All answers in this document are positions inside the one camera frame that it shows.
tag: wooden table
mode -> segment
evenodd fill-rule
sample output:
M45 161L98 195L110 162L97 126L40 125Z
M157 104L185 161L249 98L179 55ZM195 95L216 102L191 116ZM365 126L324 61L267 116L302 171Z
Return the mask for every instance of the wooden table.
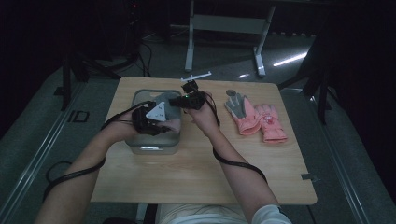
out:
M134 93L141 89L177 90L177 79L124 77L115 93L107 118L128 109ZM269 186L282 204L313 204L317 196L307 174L304 159L277 86L268 83L197 80L200 91L210 91L215 99L221 130L239 153L266 175ZM266 144L262 132L240 135L225 109L227 90L248 96L251 103L275 105L288 136L281 144ZM237 203L231 188L212 154L212 146L202 132L182 116L182 129L174 155L136 155L124 143L111 147L101 169L93 202L122 203Z

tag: forearm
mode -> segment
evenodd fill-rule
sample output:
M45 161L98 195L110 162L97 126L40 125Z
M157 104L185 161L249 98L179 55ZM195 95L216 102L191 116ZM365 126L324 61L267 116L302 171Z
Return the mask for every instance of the forearm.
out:
M106 155L111 144L96 135L65 174L91 168ZM89 206L99 171L67 180L47 196L35 223L81 223Z
M231 145L222 132L209 135L216 152L228 161L247 162ZM278 204L274 193L265 180L255 171L221 163L221 168L241 204L247 221L251 221L255 212L267 204Z

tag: dark background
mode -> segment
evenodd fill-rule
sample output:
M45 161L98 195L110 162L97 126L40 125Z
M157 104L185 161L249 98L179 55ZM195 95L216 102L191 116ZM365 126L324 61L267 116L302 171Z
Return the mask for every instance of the dark background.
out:
M188 24L189 2L2 1L0 135L18 118L44 80L61 66L64 55L81 51L94 59L111 60L114 55L137 51L133 38L138 33L128 26L135 19L131 12L142 26L169 38L169 24ZM238 1L203 1L196 11L264 18L266 10L253 4L260 1L249 2L252 4L240 6ZM387 0L359 1L352 7L348 1L326 6L318 3L322 2L279 4L270 30L317 36L298 75L330 67L331 85L340 104L395 201L396 4ZM126 32L130 35L125 42Z

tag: gray glove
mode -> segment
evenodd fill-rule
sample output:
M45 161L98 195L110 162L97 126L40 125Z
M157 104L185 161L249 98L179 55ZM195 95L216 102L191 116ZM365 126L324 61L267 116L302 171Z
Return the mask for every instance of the gray glove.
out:
M253 134L260 129L260 115L245 95L231 95L224 105L233 116L240 134Z

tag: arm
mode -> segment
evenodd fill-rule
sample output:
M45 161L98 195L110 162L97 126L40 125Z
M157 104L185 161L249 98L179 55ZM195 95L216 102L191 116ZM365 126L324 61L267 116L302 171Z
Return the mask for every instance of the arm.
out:
M219 129L215 116L208 104L200 110L187 111L196 125L209 138L213 148L228 161L247 162L231 145ZM254 214L267 204L276 204L278 201L267 183L255 171L221 163L221 168L233 190L235 198L242 206L248 222Z
M125 114L121 119L130 118L131 113ZM114 143L134 134L137 131L133 125L110 123L91 140L65 173L93 167L105 157ZM95 171L55 186L44 201L35 223L82 223L98 174L99 171Z

